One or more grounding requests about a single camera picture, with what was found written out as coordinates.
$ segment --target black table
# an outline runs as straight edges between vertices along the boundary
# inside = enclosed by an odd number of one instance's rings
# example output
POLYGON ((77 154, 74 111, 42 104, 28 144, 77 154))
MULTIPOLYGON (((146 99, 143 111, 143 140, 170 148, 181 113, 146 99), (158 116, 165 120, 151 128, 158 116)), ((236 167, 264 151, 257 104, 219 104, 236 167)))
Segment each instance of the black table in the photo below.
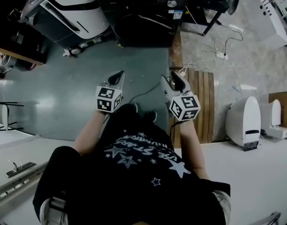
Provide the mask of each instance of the black table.
MULTIPOLYGON (((229 6, 226 0, 187 0, 187 8, 198 24, 207 26, 203 32, 206 35, 221 14, 228 10, 229 6), (204 8, 217 11, 211 22, 207 22, 204 8)), ((189 12, 185 12, 182 22, 195 24, 189 12)))

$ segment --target chair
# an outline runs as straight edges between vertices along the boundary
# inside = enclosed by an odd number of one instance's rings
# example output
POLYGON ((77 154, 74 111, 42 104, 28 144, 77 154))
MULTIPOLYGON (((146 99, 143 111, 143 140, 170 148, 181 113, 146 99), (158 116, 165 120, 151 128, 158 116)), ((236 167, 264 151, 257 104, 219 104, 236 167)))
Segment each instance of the chair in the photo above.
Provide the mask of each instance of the chair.
POLYGON ((17 122, 8 123, 8 118, 9 118, 8 106, 24 107, 24 105, 19 105, 19 104, 17 104, 17 102, 0 102, 0 105, 2 105, 2 124, 3 124, 3 126, 0 127, 0 131, 23 130, 22 127, 8 129, 8 126, 17 123, 17 122))

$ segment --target forearm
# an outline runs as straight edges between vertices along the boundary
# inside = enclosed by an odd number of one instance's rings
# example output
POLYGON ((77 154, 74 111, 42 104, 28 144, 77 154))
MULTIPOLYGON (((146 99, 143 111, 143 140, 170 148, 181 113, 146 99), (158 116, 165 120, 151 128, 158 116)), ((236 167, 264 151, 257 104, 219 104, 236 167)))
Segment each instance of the forearm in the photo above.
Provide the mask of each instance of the forearm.
POLYGON ((193 120, 180 124, 182 157, 201 179, 209 179, 206 174, 202 148, 196 134, 193 120))
POLYGON ((102 112, 95 111, 91 120, 82 129, 74 144, 74 149, 76 149, 80 155, 90 153, 94 150, 104 119, 105 115, 102 112))

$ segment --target cardboard box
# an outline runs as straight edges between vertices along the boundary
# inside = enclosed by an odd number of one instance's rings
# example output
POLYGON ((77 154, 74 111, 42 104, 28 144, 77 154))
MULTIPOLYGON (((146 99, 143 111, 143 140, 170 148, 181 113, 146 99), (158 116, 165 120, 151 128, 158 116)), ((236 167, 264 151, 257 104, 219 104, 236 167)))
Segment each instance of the cardboard box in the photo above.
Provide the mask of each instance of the cardboard box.
POLYGON ((277 92, 269 94, 269 103, 279 100, 281 104, 281 127, 287 128, 287 92, 277 92))

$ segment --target gray floor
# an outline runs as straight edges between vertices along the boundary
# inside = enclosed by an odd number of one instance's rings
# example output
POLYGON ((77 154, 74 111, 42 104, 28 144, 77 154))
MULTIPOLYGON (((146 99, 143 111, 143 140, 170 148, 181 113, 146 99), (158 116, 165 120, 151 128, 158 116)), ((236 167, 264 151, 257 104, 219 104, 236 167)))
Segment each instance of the gray floor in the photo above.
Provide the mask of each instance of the gray floor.
MULTIPOLYGON (((241 42, 230 40, 227 44, 227 54, 235 66, 240 85, 232 68, 223 68, 219 72, 214 72, 214 140, 225 139, 226 112, 230 104, 242 98, 240 88, 243 97, 258 97, 271 92, 287 91, 287 47, 268 51, 260 44, 257 33, 249 23, 244 10, 244 0, 240 0, 239 7, 232 16, 223 14, 219 21, 225 26, 233 24, 243 29, 244 40, 241 42)), ((184 31, 181 32, 184 65, 198 61, 203 49, 214 50, 215 39, 225 43, 228 37, 241 38, 239 34, 217 24, 205 37, 195 33, 195 31, 200 33, 195 24, 185 23, 182 30, 184 31)), ((222 51, 223 45, 217 43, 217 49, 222 51)), ((214 57, 213 52, 205 52, 203 59, 209 60, 214 57)), ((206 64, 210 68, 219 70, 223 66, 223 60, 216 59, 206 64)), ((231 64, 227 61, 224 66, 230 67, 231 64)), ((196 69, 202 67, 204 64, 201 62, 195 65, 196 69)))
MULTIPOLYGON (((53 45, 47 64, 34 70, 13 70, 0 81, 0 101, 21 102, 10 107, 9 122, 18 121, 29 133, 44 138, 74 140, 94 112, 96 86, 115 70, 124 70, 123 103, 144 93, 168 70, 168 50, 120 48, 115 41, 88 48, 77 59, 62 57, 53 45)), ((156 124, 167 127, 165 97, 161 86, 134 100, 144 111, 158 112, 156 124)))

